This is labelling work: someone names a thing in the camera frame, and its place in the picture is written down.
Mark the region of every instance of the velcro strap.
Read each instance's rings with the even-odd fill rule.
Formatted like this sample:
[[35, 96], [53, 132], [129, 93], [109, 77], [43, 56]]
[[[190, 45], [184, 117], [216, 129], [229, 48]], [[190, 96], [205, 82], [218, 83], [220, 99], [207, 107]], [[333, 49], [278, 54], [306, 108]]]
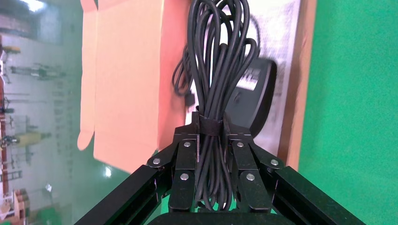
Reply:
[[199, 115], [200, 133], [209, 136], [219, 136], [222, 128], [222, 120], [212, 120]]

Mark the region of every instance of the green backdrop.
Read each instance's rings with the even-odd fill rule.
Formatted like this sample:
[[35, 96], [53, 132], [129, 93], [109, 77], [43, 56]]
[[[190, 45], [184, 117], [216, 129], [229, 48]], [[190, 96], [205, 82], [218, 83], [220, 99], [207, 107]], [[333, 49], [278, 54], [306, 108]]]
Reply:
[[299, 171], [366, 224], [398, 224], [398, 1], [318, 0]]

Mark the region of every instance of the black cable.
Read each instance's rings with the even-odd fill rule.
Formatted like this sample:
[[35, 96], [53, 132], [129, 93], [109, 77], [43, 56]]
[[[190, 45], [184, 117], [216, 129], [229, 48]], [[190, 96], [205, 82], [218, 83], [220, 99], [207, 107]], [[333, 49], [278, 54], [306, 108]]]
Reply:
[[250, 15], [250, 22], [253, 23], [255, 29], [256, 29], [256, 36], [257, 36], [257, 46], [258, 46], [258, 53], [257, 56], [260, 56], [260, 51], [261, 51], [261, 29], [260, 29], [260, 25], [259, 22], [257, 21], [257, 19], [253, 16]]
[[[230, 15], [223, 11], [226, 6]], [[249, 21], [247, 0], [192, 0], [187, 45], [172, 83], [175, 92], [183, 96], [189, 93], [194, 80], [199, 114], [211, 120], [222, 120], [231, 90], [251, 61], [258, 57], [256, 41], [246, 38]], [[227, 29], [227, 43], [220, 43], [221, 26]], [[250, 51], [245, 56], [247, 45]], [[229, 210], [232, 183], [219, 137], [201, 135], [199, 153], [195, 205], [213, 210], [218, 203], [218, 210]]]

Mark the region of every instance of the black power adapter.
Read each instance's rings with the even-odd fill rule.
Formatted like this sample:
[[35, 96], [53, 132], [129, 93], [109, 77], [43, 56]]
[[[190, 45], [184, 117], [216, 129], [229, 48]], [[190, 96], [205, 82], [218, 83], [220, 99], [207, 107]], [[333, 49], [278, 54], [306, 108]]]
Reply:
[[276, 63], [257, 58], [252, 61], [229, 99], [226, 113], [235, 125], [257, 136], [267, 121], [276, 83]]

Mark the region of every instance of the cardboard box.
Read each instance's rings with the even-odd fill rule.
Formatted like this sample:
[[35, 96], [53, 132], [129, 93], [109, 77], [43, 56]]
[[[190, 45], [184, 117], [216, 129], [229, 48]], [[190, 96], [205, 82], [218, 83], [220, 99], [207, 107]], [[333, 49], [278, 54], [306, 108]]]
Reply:
[[186, 44], [190, 1], [81, 0], [83, 76], [80, 134], [84, 150], [134, 172], [172, 142], [185, 119], [171, 77]]
[[295, 170], [299, 168], [304, 112], [311, 64], [316, 0], [301, 0], [293, 50], [291, 75], [283, 117], [278, 157]]

